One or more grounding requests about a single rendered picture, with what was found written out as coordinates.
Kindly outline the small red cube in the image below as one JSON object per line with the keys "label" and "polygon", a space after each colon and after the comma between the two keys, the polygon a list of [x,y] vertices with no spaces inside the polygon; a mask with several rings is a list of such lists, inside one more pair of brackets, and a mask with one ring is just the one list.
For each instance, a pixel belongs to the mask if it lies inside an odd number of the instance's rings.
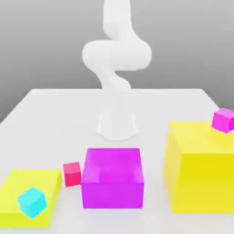
{"label": "small red cube", "polygon": [[79,162],[67,163],[63,165],[65,186],[76,186],[81,183],[81,169]]}

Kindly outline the small magenta cube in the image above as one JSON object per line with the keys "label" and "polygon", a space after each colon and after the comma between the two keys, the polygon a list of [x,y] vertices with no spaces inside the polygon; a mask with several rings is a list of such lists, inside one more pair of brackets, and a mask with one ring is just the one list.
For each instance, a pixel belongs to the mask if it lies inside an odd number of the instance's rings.
{"label": "small magenta cube", "polygon": [[234,111],[227,108],[220,108],[213,115],[212,128],[223,133],[234,130]]}

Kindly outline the large yellow box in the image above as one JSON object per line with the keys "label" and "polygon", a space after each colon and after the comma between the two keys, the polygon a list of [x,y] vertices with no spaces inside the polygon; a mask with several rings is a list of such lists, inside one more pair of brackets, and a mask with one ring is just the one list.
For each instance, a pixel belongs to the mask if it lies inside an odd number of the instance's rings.
{"label": "large yellow box", "polygon": [[234,131],[170,121],[163,176],[173,213],[234,213]]}

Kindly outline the large magenta box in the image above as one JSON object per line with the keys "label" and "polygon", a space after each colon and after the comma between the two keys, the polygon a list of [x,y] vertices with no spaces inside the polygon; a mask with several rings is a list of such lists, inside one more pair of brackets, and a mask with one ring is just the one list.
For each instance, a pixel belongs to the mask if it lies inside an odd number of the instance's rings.
{"label": "large magenta box", "polygon": [[142,208],[144,176],[138,148],[88,148],[81,178],[84,208]]}

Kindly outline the flat lime yellow box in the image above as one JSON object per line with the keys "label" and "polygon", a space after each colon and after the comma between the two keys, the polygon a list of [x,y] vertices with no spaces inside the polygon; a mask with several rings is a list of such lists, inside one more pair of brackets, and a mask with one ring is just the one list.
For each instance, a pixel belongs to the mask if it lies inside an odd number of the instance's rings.
{"label": "flat lime yellow box", "polygon": [[[59,169],[12,169],[0,187],[0,227],[48,227],[62,184]],[[21,212],[17,197],[30,187],[45,194],[47,208],[30,219]]]}

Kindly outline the small cyan cube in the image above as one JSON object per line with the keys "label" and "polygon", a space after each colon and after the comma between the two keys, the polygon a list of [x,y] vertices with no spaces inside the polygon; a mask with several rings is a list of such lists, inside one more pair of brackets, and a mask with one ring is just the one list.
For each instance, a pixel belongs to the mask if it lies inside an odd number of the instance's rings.
{"label": "small cyan cube", "polygon": [[30,187],[17,197],[22,213],[34,219],[47,208],[45,194],[35,187]]}

